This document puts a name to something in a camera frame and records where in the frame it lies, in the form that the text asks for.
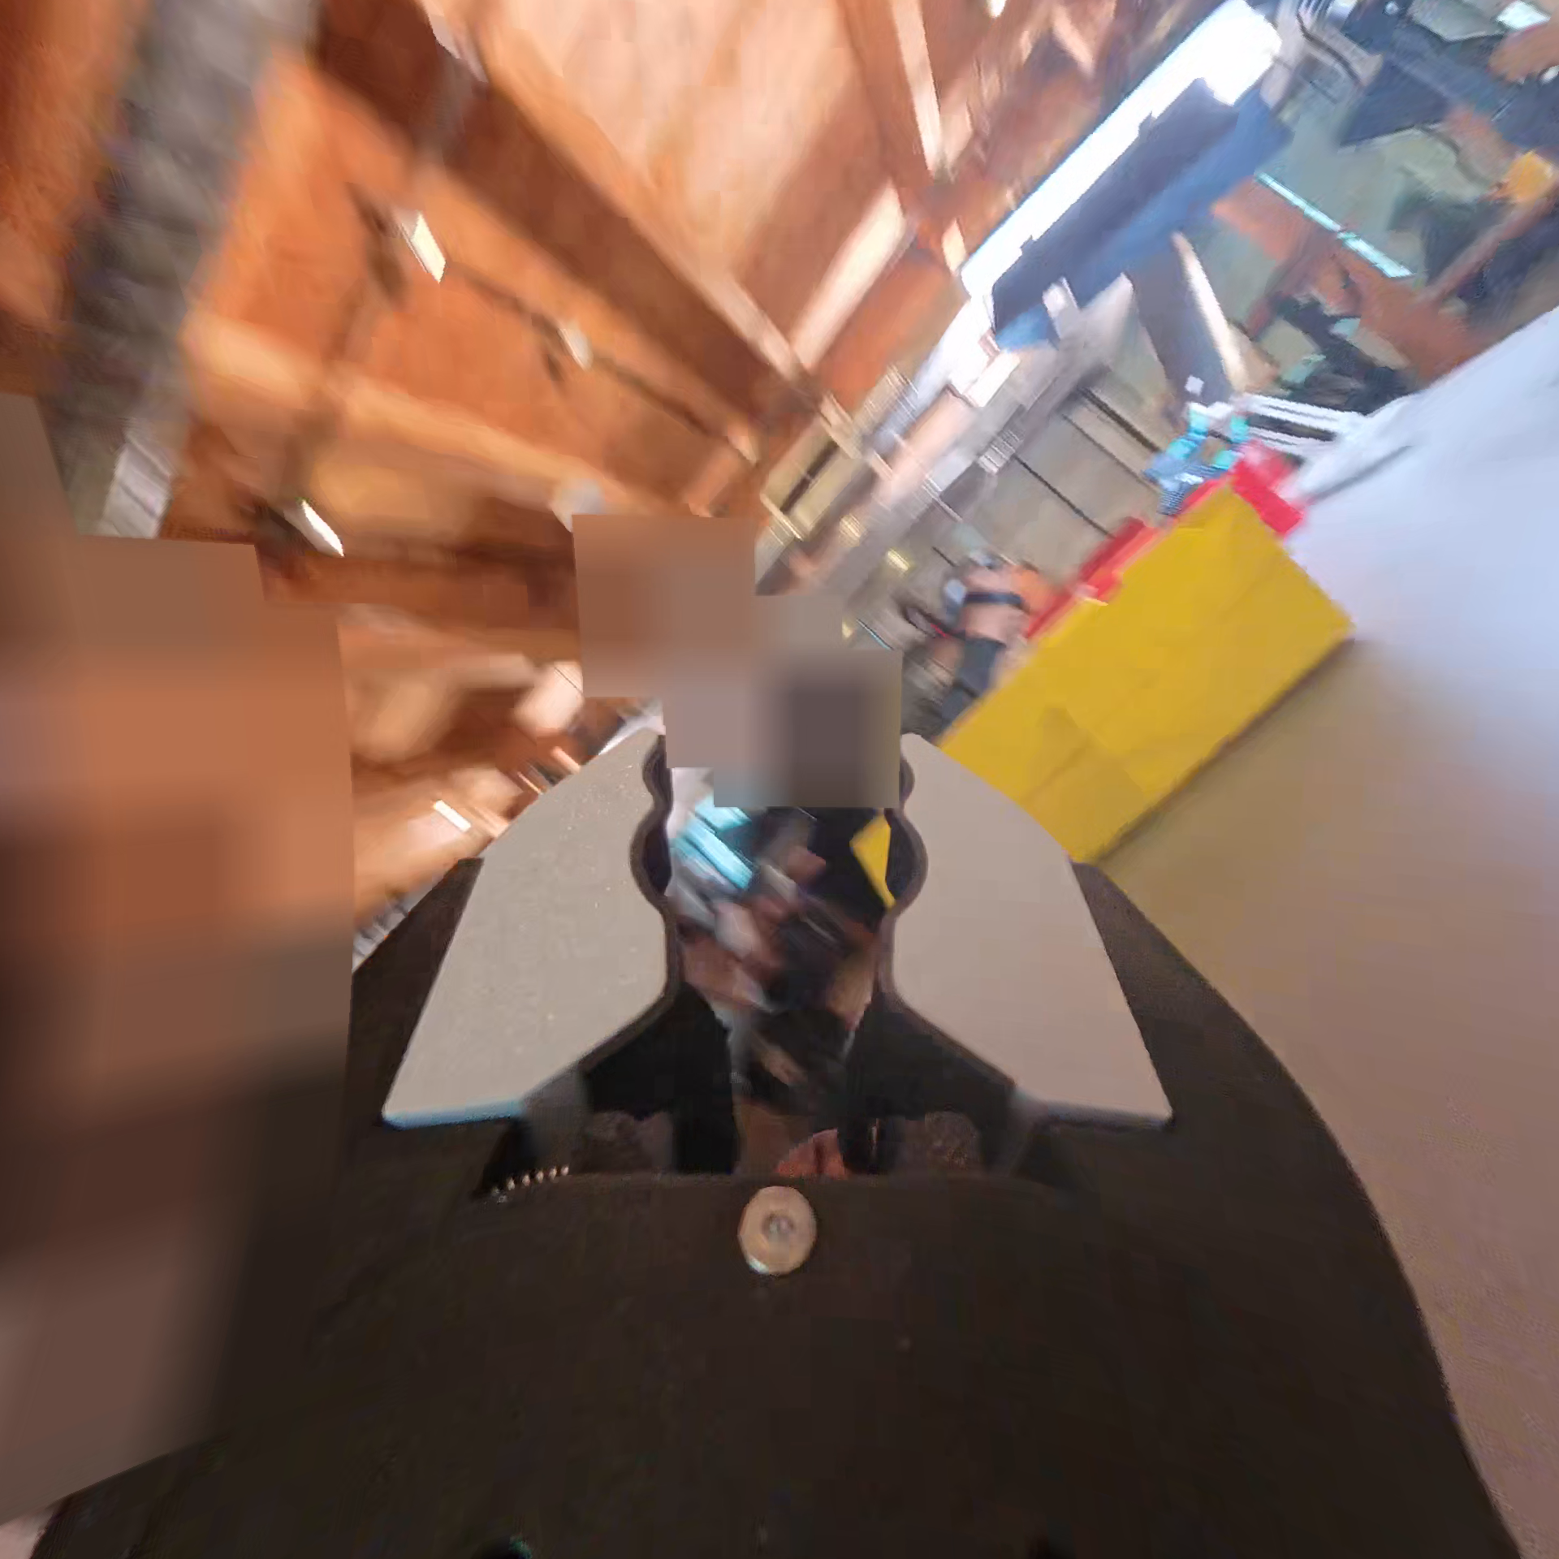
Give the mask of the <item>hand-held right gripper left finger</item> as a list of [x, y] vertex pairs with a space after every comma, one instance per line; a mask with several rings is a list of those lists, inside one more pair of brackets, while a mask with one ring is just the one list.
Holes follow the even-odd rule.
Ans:
[[478, 864], [380, 1120], [495, 1127], [497, 1161], [610, 1172], [595, 1118], [671, 1109], [686, 984], [667, 903], [664, 738], [638, 732], [541, 795]]

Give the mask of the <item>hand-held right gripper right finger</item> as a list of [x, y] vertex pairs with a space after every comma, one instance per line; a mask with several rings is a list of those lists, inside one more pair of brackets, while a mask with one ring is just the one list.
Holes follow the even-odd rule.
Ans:
[[1066, 853], [918, 736], [892, 816], [910, 875], [883, 929], [881, 994], [1000, 1105], [992, 1159], [1052, 1126], [1159, 1133], [1174, 1118]]

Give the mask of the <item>yellow plastic bin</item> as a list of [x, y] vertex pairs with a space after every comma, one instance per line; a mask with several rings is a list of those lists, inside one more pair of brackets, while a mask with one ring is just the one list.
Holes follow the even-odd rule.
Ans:
[[940, 741], [1098, 866], [1352, 637], [1256, 509], [1219, 489]]

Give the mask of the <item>red plastic bin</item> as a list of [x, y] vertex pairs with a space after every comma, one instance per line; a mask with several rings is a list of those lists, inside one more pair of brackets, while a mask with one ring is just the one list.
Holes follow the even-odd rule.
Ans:
[[1124, 520], [1083, 559], [1066, 585], [1053, 591], [1042, 611], [1027, 621], [1024, 641], [1039, 641], [1077, 608], [1105, 604], [1118, 593], [1124, 574], [1141, 556], [1152, 552], [1167, 532], [1187, 522], [1194, 509], [1217, 495], [1233, 495], [1274, 537], [1293, 535], [1302, 511], [1282, 493], [1291, 472], [1276, 452], [1252, 444], [1230, 461], [1198, 469], [1187, 483], [1174, 483], [1157, 517]]

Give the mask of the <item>studio light panel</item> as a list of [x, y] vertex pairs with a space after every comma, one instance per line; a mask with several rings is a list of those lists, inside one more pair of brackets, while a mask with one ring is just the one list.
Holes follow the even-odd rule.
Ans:
[[1050, 288], [1065, 285], [1079, 307], [1090, 305], [1252, 179], [1291, 136], [1258, 92], [1222, 105], [1207, 84], [1181, 90], [1087, 192], [1003, 264], [988, 292], [996, 348], [1018, 353], [1052, 344]]

